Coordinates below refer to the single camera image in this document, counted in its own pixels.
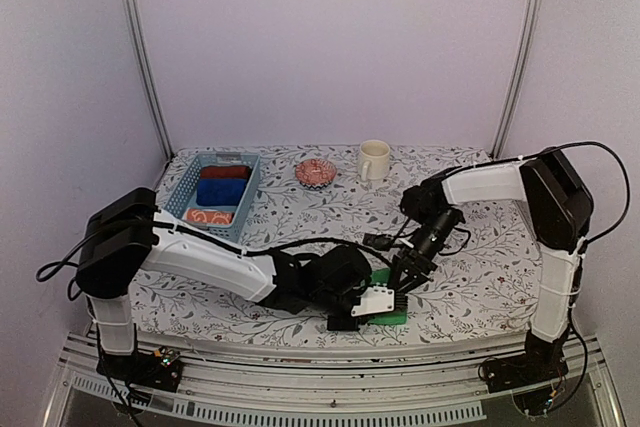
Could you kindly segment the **green microfibre towel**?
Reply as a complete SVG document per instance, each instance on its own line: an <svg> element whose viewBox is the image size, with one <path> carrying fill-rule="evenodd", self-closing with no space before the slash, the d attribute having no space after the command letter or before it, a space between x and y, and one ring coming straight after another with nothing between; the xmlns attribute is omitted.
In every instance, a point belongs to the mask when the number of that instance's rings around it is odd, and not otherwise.
<svg viewBox="0 0 640 427"><path fill-rule="evenodd" d="M385 286L389 280L390 269L382 268L375 270L371 275L371 282L376 285ZM377 326L398 326L405 325L408 319L407 306L401 307L399 310L392 312L380 313L372 316L368 321L368 325Z"/></svg>

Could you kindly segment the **orange rabbit print towel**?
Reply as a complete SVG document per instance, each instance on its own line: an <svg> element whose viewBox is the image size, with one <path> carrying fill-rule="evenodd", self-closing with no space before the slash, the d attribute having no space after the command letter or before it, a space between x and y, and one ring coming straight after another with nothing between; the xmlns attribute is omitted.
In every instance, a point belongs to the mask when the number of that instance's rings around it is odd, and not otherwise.
<svg viewBox="0 0 640 427"><path fill-rule="evenodd" d="M198 225L230 225L234 213L215 209L189 208L184 214L186 222Z"/></svg>

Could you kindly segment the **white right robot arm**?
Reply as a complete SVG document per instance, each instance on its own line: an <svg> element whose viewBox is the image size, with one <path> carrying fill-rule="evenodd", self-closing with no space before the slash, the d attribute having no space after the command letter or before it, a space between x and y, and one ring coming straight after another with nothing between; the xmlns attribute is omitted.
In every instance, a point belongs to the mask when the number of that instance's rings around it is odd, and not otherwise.
<svg viewBox="0 0 640 427"><path fill-rule="evenodd" d="M538 242L529 204L462 205L457 225L425 284L408 295L401 325L371 327L383 346L435 344L532 331L552 342L568 327L581 254Z"/></svg>

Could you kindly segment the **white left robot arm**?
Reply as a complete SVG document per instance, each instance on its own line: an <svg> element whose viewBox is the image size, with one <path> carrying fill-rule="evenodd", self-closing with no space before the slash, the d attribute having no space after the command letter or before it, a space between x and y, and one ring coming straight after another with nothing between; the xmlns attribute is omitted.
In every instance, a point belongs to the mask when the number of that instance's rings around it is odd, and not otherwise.
<svg viewBox="0 0 640 427"><path fill-rule="evenodd" d="M128 381L148 373L137 350L131 284L151 271L224 292L273 317L310 310L349 319L371 284L372 268L352 243L324 254L288 247L247 250L191 227L160 208L156 194L136 188L87 221L76 283L86 295L111 366Z"/></svg>

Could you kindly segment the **cream ceramic mug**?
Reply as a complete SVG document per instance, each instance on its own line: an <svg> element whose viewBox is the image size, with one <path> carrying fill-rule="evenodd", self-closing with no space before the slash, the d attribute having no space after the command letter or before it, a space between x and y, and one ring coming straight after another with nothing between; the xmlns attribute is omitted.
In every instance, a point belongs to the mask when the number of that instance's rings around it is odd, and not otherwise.
<svg viewBox="0 0 640 427"><path fill-rule="evenodd" d="M366 140L359 146L358 177L362 182L384 179L390 171L390 146L381 140Z"/></svg>

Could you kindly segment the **red patterned small bowl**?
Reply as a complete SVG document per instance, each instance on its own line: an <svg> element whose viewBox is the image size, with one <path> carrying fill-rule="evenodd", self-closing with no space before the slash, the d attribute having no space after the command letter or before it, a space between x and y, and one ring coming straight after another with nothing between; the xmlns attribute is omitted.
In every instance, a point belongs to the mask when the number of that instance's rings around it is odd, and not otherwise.
<svg viewBox="0 0 640 427"><path fill-rule="evenodd" d="M336 166L321 158L311 158L298 163L294 169L299 184L307 189L322 190L328 187L337 175Z"/></svg>

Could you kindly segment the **light blue plastic basket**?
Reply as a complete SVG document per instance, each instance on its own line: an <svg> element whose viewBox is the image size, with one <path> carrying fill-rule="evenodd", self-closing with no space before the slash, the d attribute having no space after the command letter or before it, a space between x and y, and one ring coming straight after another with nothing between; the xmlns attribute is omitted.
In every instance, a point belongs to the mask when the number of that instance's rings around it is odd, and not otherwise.
<svg viewBox="0 0 640 427"><path fill-rule="evenodd" d="M257 153L204 152L171 177L157 204L191 229L239 240L260 181Z"/></svg>

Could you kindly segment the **blue rolled towel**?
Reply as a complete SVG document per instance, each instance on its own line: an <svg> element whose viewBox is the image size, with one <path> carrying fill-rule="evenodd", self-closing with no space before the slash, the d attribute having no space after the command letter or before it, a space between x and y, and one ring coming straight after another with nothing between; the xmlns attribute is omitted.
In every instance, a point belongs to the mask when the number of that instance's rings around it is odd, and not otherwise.
<svg viewBox="0 0 640 427"><path fill-rule="evenodd" d="M202 207L237 206L247 181L240 179L201 179L196 188L196 203Z"/></svg>

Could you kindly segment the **red rolled towel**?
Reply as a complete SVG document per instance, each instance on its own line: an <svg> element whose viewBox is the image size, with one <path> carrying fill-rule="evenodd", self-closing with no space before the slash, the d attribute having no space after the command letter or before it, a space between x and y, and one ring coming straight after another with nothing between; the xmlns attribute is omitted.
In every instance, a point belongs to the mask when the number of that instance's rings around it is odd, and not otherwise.
<svg viewBox="0 0 640 427"><path fill-rule="evenodd" d="M206 166L200 170L201 179L240 179L248 180L251 168L246 165Z"/></svg>

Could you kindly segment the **aluminium front rail frame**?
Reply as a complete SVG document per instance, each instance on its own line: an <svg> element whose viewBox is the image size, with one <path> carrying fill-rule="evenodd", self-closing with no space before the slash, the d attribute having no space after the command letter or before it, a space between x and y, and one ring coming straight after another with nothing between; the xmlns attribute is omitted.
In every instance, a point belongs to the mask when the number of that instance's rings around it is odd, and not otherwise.
<svg viewBox="0 0 640 427"><path fill-rule="evenodd" d="M525 388L491 392L482 361L522 350L519 334L393 347L271 347L143 333L184 365L174 393L146 390L129 417L122 384L97 373L93 333L70 334L48 389L43 426L623 426L596 337L570 339L554 411L518 410Z"/></svg>

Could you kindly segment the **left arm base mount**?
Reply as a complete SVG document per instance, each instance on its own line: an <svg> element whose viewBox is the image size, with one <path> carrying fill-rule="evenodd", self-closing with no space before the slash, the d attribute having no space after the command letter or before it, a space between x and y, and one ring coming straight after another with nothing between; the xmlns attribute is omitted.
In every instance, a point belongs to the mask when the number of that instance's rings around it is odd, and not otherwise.
<svg viewBox="0 0 640 427"><path fill-rule="evenodd" d="M130 355L114 355L99 347L98 354L97 372L105 377L165 392L178 390L184 365L177 350L160 347L153 353L135 350Z"/></svg>

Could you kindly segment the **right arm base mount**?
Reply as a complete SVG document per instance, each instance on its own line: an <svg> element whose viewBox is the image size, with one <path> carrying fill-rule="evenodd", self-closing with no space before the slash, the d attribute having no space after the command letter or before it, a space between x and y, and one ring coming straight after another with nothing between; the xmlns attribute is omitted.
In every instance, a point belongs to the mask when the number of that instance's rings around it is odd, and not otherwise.
<svg viewBox="0 0 640 427"><path fill-rule="evenodd" d="M485 359L478 366L478 377L490 393L561 379L569 372L563 352L569 333L567 327L559 338L547 342L528 331L522 354Z"/></svg>

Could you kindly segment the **aluminium right corner post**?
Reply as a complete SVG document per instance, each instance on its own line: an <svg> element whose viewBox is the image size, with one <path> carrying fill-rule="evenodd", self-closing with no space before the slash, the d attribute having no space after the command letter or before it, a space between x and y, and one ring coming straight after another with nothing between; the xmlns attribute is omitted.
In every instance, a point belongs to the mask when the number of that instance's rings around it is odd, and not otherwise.
<svg viewBox="0 0 640 427"><path fill-rule="evenodd" d="M526 0L523 24L516 51L516 57L507 86L505 101L502 107L498 127L490 154L492 158L503 155L513 124L521 88L524 82L530 52L534 43L536 26L543 0Z"/></svg>

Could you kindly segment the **aluminium corner post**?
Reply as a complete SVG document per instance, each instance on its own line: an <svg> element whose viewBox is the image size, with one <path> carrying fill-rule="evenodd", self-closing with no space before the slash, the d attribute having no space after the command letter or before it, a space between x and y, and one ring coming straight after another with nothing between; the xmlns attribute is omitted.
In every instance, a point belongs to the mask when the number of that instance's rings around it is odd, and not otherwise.
<svg viewBox="0 0 640 427"><path fill-rule="evenodd" d="M165 160L170 161L174 156L174 149L153 76L138 0L122 0L122 4L152 127Z"/></svg>
<svg viewBox="0 0 640 427"><path fill-rule="evenodd" d="M502 107L498 127L490 154L492 158L503 155L513 124L521 88L524 82L530 52L534 43L536 26L543 0L526 0L523 24L516 51L516 57L507 86L505 101Z"/></svg>

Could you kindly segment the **aluminium left corner post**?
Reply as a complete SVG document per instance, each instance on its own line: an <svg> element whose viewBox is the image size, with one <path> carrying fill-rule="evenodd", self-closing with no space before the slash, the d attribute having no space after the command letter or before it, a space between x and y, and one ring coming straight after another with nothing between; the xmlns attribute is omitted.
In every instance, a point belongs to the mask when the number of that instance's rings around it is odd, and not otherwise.
<svg viewBox="0 0 640 427"><path fill-rule="evenodd" d="M138 0L122 0L122 4L152 127L165 160L170 161L174 156L174 149L153 76Z"/></svg>

